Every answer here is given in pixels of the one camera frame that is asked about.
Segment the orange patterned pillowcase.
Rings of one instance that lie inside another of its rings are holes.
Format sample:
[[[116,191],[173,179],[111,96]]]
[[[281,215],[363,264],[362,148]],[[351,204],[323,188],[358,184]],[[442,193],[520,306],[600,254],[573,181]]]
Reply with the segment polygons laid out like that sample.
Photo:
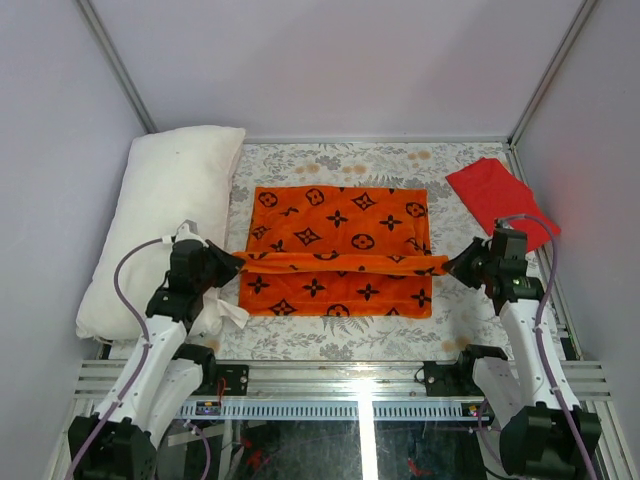
[[[447,257],[431,248],[428,193],[379,187],[259,187],[239,304],[255,316],[432,314]]]

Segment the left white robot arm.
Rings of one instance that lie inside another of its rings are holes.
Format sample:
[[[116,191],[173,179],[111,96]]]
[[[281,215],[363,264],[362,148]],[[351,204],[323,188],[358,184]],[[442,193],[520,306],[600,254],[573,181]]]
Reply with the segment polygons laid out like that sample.
[[[198,236],[166,238],[169,268],[146,310],[141,329],[108,395],[93,414],[77,416],[67,438],[68,479],[151,479],[164,432],[192,394],[219,381],[213,352],[186,342],[204,295],[234,279],[245,262]]]

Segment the white pillow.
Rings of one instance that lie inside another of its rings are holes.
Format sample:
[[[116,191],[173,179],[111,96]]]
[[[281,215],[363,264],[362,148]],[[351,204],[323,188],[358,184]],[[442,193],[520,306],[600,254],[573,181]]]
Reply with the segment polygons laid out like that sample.
[[[140,327],[120,294],[143,312],[169,268],[157,239],[185,220],[224,247],[232,177],[243,128],[193,126],[149,134],[131,144],[115,215],[76,316],[80,338],[134,340]]]

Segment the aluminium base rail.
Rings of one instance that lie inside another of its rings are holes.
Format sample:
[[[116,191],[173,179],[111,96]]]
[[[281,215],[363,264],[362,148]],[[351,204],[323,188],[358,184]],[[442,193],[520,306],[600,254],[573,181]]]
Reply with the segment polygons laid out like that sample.
[[[429,397],[414,381],[422,368],[412,362],[258,361],[217,365],[227,378],[224,395],[197,394],[202,370],[187,360],[140,374],[142,389],[126,394],[138,414],[173,414],[179,419],[355,420],[359,406],[376,420],[469,423],[484,398]]]

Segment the floral table mat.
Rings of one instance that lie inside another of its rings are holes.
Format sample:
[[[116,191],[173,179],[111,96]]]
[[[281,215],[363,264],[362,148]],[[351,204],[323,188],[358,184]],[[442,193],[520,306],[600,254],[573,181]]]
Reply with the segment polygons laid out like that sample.
[[[258,186],[373,186],[426,189],[431,245],[455,256],[484,234],[446,180],[480,158],[512,167],[497,143],[247,144],[233,178],[227,247],[246,246]],[[484,294],[451,277],[433,284],[433,315],[405,317],[252,317],[245,327],[224,320],[195,337],[221,360],[382,361],[453,359],[468,344],[512,351]]]

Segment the red folded cloth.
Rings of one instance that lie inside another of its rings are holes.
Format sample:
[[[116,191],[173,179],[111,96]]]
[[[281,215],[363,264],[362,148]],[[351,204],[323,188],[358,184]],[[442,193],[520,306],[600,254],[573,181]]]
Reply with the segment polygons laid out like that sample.
[[[519,214],[539,218],[555,236],[561,234],[560,227],[539,208],[532,190],[497,158],[480,158],[446,180],[488,236],[497,219]]]

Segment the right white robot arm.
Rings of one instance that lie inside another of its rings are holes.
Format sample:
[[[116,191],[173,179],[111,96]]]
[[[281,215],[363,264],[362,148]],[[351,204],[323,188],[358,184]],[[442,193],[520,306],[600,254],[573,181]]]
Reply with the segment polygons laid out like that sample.
[[[528,275],[527,236],[509,228],[474,238],[444,265],[467,287],[484,289],[507,333],[514,359],[501,349],[470,346],[456,369],[458,387],[482,392],[500,428],[499,458],[511,476],[594,479],[592,457],[602,429],[573,393],[543,318],[549,295]]]

